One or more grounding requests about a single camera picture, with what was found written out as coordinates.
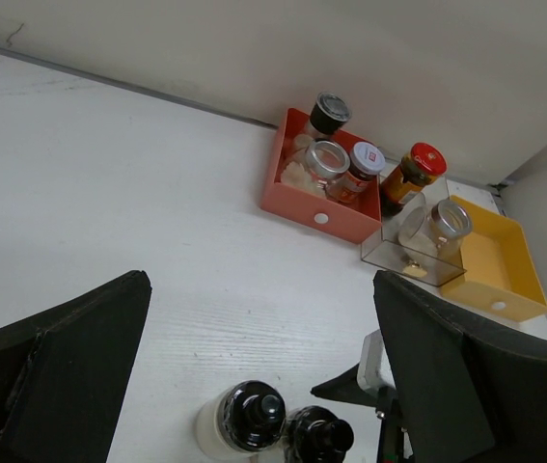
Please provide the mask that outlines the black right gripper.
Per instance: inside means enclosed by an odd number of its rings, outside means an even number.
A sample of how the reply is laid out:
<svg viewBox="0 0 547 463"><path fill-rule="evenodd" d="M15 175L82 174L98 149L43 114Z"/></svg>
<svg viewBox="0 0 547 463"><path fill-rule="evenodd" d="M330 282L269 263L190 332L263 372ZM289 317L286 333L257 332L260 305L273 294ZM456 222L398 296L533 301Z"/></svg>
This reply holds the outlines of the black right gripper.
<svg viewBox="0 0 547 463"><path fill-rule="evenodd" d="M397 391L389 386L370 394L358 384L359 365L341 375L311 388L311 395L340 403L376 408L380 431L376 461L414 462L409 436L403 422Z"/></svg>

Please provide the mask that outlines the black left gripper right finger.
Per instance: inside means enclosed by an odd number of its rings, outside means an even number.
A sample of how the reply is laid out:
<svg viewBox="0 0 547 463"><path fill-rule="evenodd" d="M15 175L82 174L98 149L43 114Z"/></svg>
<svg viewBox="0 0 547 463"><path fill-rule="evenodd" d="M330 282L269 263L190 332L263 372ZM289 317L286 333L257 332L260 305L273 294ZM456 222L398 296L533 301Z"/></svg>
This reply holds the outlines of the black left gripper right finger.
<svg viewBox="0 0 547 463"><path fill-rule="evenodd" d="M547 340L381 270L373 300L417 462L547 462Z"/></svg>

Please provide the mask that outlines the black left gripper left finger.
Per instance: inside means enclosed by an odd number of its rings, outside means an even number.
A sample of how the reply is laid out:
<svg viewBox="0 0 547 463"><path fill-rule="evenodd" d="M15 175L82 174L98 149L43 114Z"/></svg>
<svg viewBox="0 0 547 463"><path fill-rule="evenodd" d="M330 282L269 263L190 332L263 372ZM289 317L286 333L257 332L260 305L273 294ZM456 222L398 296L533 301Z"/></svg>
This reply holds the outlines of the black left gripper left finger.
<svg viewBox="0 0 547 463"><path fill-rule="evenodd" d="M0 462L104 462L145 327L146 272L0 328Z"/></svg>

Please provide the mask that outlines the black-cap brown spice bottle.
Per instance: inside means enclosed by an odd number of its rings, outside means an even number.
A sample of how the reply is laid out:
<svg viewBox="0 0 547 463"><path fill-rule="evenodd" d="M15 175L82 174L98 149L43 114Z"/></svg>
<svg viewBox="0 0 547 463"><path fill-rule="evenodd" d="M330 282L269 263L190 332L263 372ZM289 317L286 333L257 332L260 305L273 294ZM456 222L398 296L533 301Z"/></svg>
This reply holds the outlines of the black-cap brown spice bottle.
<svg viewBox="0 0 547 463"><path fill-rule="evenodd" d="M287 416L282 437L285 462L343 462L355 442L351 425L327 408L310 405Z"/></svg>

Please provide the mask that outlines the black-cap white spice bottle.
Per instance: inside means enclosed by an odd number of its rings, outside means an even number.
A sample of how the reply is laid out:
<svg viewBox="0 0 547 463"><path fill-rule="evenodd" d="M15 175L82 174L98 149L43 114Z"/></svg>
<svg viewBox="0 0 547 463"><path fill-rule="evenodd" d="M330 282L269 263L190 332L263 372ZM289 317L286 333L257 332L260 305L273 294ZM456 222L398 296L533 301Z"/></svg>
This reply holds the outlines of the black-cap white spice bottle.
<svg viewBox="0 0 547 463"><path fill-rule="evenodd" d="M243 381L200 409L195 438L213 460L248 458L277 445L286 417L286 403L275 388L258 380Z"/></svg>

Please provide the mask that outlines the silver-lid clear glass jar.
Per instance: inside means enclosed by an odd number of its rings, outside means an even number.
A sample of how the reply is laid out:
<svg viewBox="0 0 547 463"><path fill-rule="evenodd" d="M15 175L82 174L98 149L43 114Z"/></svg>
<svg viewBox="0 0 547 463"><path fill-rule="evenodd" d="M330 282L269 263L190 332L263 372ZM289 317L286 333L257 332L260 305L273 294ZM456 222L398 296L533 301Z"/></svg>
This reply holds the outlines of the silver-lid clear glass jar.
<svg viewBox="0 0 547 463"><path fill-rule="evenodd" d="M337 142L314 139L285 162L280 182L313 196L326 198L327 189L349 169L346 150Z"/></svg>

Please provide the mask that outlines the white-lid small brown jar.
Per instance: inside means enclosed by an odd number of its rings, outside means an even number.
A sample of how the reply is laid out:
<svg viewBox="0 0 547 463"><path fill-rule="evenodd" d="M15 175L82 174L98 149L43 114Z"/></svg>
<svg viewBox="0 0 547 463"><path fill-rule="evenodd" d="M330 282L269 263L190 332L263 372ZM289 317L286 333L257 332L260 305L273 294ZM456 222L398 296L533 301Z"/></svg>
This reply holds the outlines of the white-lid small brown jar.
<svg viewBox="0 0 547 463"><path fill-rule="evenodd" d="M381 150L368 142L356 143L348 156L348 170L327 189L329 197L342 204L352 204L357 200L386 166Z"/></svg>

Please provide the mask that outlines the red-lid dark sauce jar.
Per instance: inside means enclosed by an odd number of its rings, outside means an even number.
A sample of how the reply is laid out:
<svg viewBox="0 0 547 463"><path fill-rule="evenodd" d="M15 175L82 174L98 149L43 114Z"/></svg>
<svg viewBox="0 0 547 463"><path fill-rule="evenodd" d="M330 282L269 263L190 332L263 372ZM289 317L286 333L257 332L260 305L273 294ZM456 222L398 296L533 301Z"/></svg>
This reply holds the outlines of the red-lid dark sauce jar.
<svg viewBox="0 0 547 463"><path fill-rule="evenodd" d="M425 187L448 169L444 155L425 142L415 143L399 164L380 182L381 216L398 215Z"/></svg>

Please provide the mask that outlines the silver-cap white spice shaker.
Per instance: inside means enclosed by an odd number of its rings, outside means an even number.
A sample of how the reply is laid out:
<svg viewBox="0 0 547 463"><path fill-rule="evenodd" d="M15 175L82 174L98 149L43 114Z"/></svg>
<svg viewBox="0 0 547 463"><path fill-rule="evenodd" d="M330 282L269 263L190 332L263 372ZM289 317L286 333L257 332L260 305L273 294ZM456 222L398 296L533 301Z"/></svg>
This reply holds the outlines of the silver-cap white spice shaker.
<svg viewBox="0 0 547 463"><path fill-rule="evenodd" d="M303 128L293 139L297 149L305 148L312 140L331 139L352 117L348 104L330 92L321 92Z"/></svg>

